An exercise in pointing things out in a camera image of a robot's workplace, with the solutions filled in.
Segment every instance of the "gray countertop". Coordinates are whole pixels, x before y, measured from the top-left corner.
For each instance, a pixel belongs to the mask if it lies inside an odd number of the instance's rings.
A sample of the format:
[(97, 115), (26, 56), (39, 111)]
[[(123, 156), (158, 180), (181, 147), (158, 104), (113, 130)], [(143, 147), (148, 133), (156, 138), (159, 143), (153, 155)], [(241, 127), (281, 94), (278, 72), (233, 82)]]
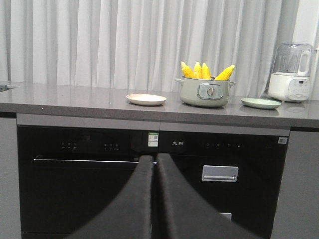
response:
[[(262, 110), (244, 106), (240, 96), (230, 96), (223, 107), (202, 108), (184, 104), (179, 93), (171, 92), (32, 83), (11, 85), (18, 87), (0, 92), (0, 112), (272, 128), (319, 127), (319, 101), (284, 102), (277, 109)], [(161, 106), (138, 106), (126, 99), (132, 93), (162, 95), (167, 100)]]

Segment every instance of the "curtain fold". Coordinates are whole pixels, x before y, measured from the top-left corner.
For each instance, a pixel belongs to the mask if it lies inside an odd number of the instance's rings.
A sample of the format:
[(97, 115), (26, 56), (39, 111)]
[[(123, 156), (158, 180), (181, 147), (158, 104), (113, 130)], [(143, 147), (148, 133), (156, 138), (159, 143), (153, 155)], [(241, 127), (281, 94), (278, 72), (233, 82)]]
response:
[(283, 2), (298, 6), (298, 0), (0, 0), (0, 77), (178, 91), (180, 62), (199, 61), (212, 76), (236, 65), (231, 94), (258, 97), (278, 39), (291, 40), (281, 36)]

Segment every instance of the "black appliance front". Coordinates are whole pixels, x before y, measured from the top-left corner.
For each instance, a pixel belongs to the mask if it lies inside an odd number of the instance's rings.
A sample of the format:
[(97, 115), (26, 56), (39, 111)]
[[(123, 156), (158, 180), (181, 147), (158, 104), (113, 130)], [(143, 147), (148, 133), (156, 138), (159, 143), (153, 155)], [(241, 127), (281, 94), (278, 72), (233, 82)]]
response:
[(212, 206), (269, 239), (286, 143), (285, 136), (18, 126), (22, 238), (76, 231), (117, 195), (139, 156), (164, 152)]
[(286, 136), (161, 131), (159, 150), (171, 154), (189, 184), (220, 213), (269, 239), (287, 141)]
[(61, 239), (118, 194), (158, 132), (18, 127), (22, 239)]

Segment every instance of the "green plate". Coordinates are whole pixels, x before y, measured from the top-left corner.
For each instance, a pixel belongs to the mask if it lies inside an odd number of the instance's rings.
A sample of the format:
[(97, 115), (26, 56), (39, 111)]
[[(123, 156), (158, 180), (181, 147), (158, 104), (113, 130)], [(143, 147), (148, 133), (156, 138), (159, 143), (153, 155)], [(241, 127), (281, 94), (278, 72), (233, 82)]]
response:
[(278, 108), (281, 103), (278, 101), (271, 101), (265, 99), (257, 99), (257, 98), (241, 98), (241, 102), (250, 107), (259, 108), (259, 109), (266, 109), (272, 110)]

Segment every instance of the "corn cob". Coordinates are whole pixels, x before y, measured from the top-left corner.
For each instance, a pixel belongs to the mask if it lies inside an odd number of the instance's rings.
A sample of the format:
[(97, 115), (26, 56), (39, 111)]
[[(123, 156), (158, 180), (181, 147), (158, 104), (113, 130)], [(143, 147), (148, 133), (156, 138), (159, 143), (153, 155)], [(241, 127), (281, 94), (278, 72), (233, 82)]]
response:
[(189, 66), (187, 66), (185, 64), (185, 62), (182, 61), (180, 63), (180, 66), (181, 66), (181, 71), (183, 72), (185, 77), (188, 77), (188, 78), (194, 78), (195, 77), (194, 76), (194, 72), (192, 71), (192, 69)]
[(196, 79), (202, 79), (203, 78), (203, 74), (202, 74), (202, 69), (200, 66), (200, 63), (197, 61), (195, 66), (194, 66), (194, 78)]
[(209, 68), (206, 65), (206, 63), (203, 63), (203, 66), (202, 66), (201, 70), (202, 70), (202, 73), (203, 73), (203, 79), (210, 80), (211, 79), (211, 75), (210, 75)]
[(235, 69), (235, 65), (231, 65), (229, 67), (227, 67), (225, 70), (223, 70), (222, 73), (220, 73), (215, 80), (216, 81), (227, 81), (229, 79), (229, 77), (231, 76), (231, 74), (233, 73)]

